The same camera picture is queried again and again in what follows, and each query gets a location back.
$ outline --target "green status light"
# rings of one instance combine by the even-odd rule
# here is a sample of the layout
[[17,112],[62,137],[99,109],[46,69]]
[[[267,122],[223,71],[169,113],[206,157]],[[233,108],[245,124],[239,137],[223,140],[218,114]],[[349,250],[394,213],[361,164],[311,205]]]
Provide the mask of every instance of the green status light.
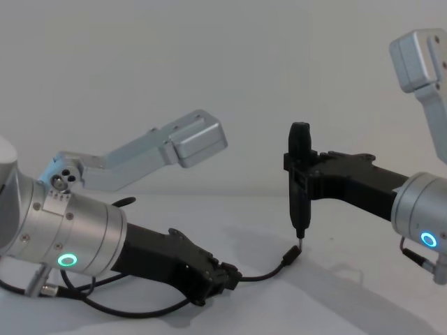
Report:
[[78,258],[72,253],[65,253],[58,258],[57,262],[61,267],[72,267],[78,262]]

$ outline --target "black plastic mount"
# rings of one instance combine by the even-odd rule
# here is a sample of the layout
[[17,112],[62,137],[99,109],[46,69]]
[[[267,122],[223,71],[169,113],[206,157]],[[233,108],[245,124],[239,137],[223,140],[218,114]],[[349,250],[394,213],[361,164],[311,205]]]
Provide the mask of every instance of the black plastic mount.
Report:
[[112,270],[171,285],[197,306],[225,289],[234,290],[242,278],[236,267],[219,263],[178,230],[164,235],[130,223]]
[[372,165],[375,159],[371,154],[318,154],[312,150],[309,124],[292,125],[284,169],[289,175],[291,220],[299,239],[309,227],[312,200],[343,200],[390,220],[395,190],[408,178]]

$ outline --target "white table surface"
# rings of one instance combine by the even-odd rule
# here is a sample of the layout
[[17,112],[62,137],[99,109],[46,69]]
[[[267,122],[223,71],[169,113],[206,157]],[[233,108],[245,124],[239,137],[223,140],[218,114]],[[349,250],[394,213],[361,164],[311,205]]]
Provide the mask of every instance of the white table surface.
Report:
[[[96,197],[112,202],[120,195]],[[129,222],[159,232],[179,229],[248,276],[276,267],[296,243],[286,198],[146,195],[126,213]],[[321,200],[313,206],[304,253],[272,280],[241,283],[204,308],[187,306],[153,320],[123,320],[78,301],[0,291],[0,334],[447,334],[446,288],[400,254],[399,240],[390,223]],[[2,279],[22,287],[35,269],[0,262]],[[57,273],[51,279],[61,282]],[[167,285],[135,278],[92,297],[127,311],[163,308],[182,298]]]

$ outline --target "blue status light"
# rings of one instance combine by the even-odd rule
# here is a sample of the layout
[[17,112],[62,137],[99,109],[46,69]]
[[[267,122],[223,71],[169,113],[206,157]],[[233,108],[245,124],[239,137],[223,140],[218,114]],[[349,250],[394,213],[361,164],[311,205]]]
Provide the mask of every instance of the blue status light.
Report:
[[65,253],[57,259],[61,267],[73,267],[78,262],[78,258],[72,253]]
[[434,238],[434,236],[432,234],[430,234],[429,232],[423,232],[420,235],[420,239],[422,239],[422,242],[424,242],[424,244],[426,246],[429,246],[430,248],[434,248],[435,246],[438,245],[438,242],[436,242],[436,239]]

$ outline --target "white wall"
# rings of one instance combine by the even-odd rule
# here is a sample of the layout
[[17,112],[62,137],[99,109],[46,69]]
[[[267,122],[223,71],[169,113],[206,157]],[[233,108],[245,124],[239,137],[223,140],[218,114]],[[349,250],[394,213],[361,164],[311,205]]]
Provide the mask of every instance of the white wall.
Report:
[[203,108],[229,148],[128,193],[286,194],[294,121],[315,147],[447,175],[388,44],[447,29],[444,0],[0,2],[0,133],[37,177],[59,150],[102,154]]

